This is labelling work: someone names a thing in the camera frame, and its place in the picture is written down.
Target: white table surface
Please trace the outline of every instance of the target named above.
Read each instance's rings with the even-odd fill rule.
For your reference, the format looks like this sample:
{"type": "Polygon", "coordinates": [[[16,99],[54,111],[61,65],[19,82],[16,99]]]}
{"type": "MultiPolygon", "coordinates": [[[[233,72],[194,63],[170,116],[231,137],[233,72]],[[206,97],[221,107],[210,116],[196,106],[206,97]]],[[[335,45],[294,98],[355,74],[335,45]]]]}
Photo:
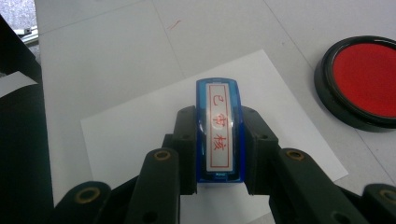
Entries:
{"type": "MultiPolygon", "coordinates": [[[[396,182],[396,132],[366,133],[320,102],[314,69],[354,35],[396,39],[396,2],[35,0],[55,202],[92,179],[80,120],[264,49],[361,194],[396,182]]],[[[252,223],[273,223],[266,215],[252,223]]]]}

